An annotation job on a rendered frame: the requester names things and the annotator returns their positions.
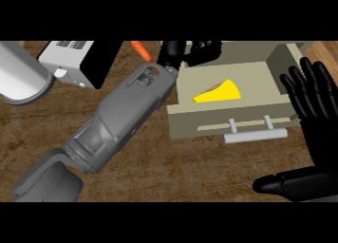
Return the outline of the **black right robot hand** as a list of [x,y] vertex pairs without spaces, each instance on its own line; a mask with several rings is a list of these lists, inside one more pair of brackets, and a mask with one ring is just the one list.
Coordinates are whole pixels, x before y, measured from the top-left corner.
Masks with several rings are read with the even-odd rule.
[[292,202],[338,195],[338,86],[322,62],[307,57],[280,75],[314,165],[258,178],[257,193],[285,197]]

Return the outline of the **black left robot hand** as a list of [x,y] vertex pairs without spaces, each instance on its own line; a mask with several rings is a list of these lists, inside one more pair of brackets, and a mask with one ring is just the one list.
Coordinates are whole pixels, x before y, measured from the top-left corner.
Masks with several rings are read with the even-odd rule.
[[201,65],[220,57],[221,46],[221,41],[193,41],[190,49],[186,49],[186,41],[164,41],[156,63],[176,69],[180,69],[181,63]]

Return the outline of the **beige open drawer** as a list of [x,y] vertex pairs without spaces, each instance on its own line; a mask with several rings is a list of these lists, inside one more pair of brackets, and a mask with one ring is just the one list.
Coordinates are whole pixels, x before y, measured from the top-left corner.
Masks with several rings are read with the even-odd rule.
[[[192,98],[226,80],[236,84],[240,98],[195,103]],[[167,106],[173,139],[229,133],[230,119],[240,132],[266,129],[264,115],[270,116],[276,128],[298,126],[289,97],[280,94],[266,62],[195,67],[181,65],[177,97],[179,103]]]

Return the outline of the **orange carrot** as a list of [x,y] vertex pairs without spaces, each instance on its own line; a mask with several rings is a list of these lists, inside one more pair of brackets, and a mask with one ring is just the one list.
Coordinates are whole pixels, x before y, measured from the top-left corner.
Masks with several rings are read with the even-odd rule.
[[136,50],[137,54],[140,55],[140,57],[143,58],[143,60],[149,63],[153,60],[153,57],[152,57],[149,51],[146,50],[143,44],[139,41],[133,41],[131,47],[134,48],[134,50]]

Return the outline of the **yellow cheese wedge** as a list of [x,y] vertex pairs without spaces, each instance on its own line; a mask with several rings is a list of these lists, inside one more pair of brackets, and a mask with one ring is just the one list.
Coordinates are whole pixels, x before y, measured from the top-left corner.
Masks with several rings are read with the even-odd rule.
[[239,88],[232,80],[226,80],[212,86],[205,92],[192,98],[196,103],[230,101],[240,98]]

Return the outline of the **beige cabinet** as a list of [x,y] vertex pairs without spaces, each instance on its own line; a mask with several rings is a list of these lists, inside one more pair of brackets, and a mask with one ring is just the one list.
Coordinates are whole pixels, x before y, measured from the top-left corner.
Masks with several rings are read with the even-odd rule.
[[298,65],[301,51],[313,45],[301,41],[224,41],[220,57],[201,65],[183,64],[177,80],[179,104],[224,80],[239,88],[240,99],[223,102],[233,107],[286,103],[286,89],[279,75]]

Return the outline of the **white and black appliance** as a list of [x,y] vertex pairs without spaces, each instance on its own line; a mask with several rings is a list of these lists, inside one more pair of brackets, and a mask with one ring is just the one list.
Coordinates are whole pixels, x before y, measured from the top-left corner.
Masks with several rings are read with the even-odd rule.
[[38,61],[65,84],[100,89],[122,41],[50,41]]

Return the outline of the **white cylindrical appliance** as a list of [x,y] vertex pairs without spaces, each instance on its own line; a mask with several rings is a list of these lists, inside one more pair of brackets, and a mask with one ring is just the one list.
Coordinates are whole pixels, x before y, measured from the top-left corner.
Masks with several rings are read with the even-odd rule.
[[37,102],[55,77],[16,41],[0,41],[0,97],[10,105]]

